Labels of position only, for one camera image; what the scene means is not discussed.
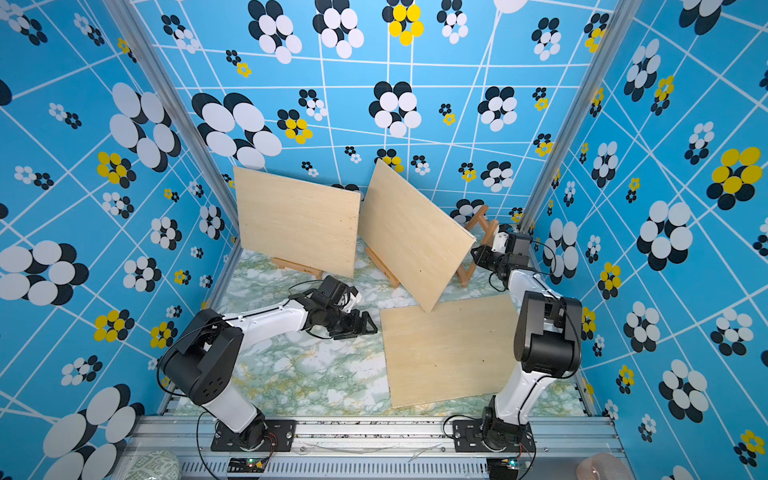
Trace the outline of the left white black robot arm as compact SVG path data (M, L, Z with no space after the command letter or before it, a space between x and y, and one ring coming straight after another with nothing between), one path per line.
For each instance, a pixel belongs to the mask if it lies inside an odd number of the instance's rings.
M241 313L198 312L158 361L159 370L181 395L217 421L215 451L281 449L285 439L234 385L240 353L273 337L326 330L340 341L378 332L371 315L357 308L360 292L332 276L282 302Z

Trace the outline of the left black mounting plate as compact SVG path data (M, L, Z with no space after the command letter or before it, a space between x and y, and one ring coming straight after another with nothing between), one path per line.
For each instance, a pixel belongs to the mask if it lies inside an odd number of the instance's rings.
M289 452L296 426L295 420L267 419L257 421L254 428L235 433L217 420L210 449L214 452Z

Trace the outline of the green patterned round object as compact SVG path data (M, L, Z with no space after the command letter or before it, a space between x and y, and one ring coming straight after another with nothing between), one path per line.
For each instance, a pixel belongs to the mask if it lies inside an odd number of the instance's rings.
M127 471L125 480L181 480L181 463L167 450L141 456Z

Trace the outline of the black mounting plate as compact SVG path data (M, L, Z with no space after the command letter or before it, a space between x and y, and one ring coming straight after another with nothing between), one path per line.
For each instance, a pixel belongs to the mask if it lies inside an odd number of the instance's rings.
M536 450L530 424L456 420L452 423L454 448L457 453L533 454Z
M254 428L235 433L217 420L210 449L214 452L289 452L296 426L295 420L267 419L257 421Z

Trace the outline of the plywood board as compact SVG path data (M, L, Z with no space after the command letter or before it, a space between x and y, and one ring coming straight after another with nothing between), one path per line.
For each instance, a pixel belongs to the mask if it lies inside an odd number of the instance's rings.
M384 161L375 164L359 234L426 312L433 310L475 242Z
M517 307L507 294L380 312L395 408L502 390L518 364Z
M361 194L252 169L234 169L242 247L354 276Z

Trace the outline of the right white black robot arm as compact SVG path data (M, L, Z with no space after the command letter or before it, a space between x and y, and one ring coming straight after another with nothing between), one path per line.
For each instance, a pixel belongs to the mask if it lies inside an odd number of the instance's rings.
M529 265L531 242L528 235L498 232L492 244L472 250L474 263L494 274L519 306L513 342L517 364L483 413L482 438L492 451L530 438L529 416L541 394L554 381L573 376L581 364L581 303L555 292Z

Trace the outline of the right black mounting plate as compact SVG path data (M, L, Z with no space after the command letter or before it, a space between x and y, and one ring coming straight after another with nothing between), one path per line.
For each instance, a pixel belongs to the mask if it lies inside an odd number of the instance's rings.
M457 453L533 454L536 450L530 424L456 420L452 423L454 448Z

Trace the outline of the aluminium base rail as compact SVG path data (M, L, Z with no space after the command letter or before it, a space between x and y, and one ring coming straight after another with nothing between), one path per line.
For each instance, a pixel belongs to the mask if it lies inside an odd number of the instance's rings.
M205 417L151 417L136 428L113 476L143 455L167 450L182 479L577 479L586 458L609 453L634 478L613 423L598 417L532 420L536 450L457 453L442 417L299 417L289 452L214 452Z

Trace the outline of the pink round object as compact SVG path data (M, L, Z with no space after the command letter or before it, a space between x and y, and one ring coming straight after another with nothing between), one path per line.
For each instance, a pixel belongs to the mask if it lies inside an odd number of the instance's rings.
M578 480L632 480L633 476L621 459L609 453L598 453L583 460L576 468Z

